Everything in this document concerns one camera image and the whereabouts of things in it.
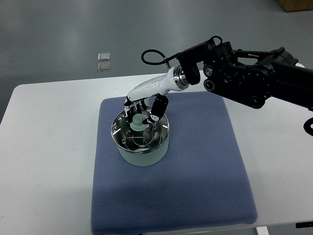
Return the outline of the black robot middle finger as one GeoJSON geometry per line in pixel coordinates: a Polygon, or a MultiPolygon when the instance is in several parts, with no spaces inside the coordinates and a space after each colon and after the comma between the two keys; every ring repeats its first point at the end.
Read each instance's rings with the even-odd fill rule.
{"type": "Polygon", "coordinates": [[[147,106],[148,106],[148,98],[141,100],[140,104],[141,104],[141,109],[146,111],[147,106]]]}

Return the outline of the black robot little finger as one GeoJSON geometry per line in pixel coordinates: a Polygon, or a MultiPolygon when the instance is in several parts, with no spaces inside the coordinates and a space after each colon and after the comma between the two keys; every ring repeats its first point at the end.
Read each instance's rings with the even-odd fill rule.
{"type": "Polygon", "coordinates": [[[128,97],[125,99],[124,112],[128,122],[132,122],[135,115],[134,102],[130,101],[128,97]]]}

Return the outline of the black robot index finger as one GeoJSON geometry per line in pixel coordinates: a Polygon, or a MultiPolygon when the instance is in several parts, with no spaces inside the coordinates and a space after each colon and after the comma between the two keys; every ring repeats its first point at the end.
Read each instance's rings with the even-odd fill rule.
{"type": "Polygon", "coordinates": [[[157,94],[151,107],[150,115],[147,119],[143,120],[143,124],[158,122],[164,115],[168,106],[168,98],[164,95],[157,94]]]}

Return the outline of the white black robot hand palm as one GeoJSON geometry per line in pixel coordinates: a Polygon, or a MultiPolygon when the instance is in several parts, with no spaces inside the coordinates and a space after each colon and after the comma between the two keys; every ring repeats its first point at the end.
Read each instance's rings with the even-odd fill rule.
{"type": "Polygon", "coordinates": [[[166,74],[147,80],[130,90],[127,98],[130,101],[138,101],[156,94],[166,95],[170,91],[180,92],[188,87],[189,83],[181,66],[174,66],[166,74]]]}

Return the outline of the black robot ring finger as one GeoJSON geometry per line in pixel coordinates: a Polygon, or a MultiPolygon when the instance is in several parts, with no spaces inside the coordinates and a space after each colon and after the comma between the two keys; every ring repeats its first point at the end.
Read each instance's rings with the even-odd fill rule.
{"type": "Polygon", "coordinates": [[[141,100],[134,102],[134,113],[135,113],[135,114],[142,114],[142,110],[141,110],[141,100]]]}

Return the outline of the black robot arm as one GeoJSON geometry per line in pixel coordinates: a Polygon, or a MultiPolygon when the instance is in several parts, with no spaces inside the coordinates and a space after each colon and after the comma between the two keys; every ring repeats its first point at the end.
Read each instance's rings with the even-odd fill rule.
{"type": "Polygon", "coordinates": [[[154,97],[150,115],[143,124],[158,122],[168,105],[169,91],[183,91],[199,84],[202,73],[204,88],[248,107],[259,109],[270,97],[313,108],[313,72],[300,67],[298,60],[283,47],[266,51],[234,50],[230,42],[215,43],[211,38],[173,55],[178,66],[167,73],[141,83],[126,96],[124,111],[128,121],[146,110],[145,99],[154,97]]]}

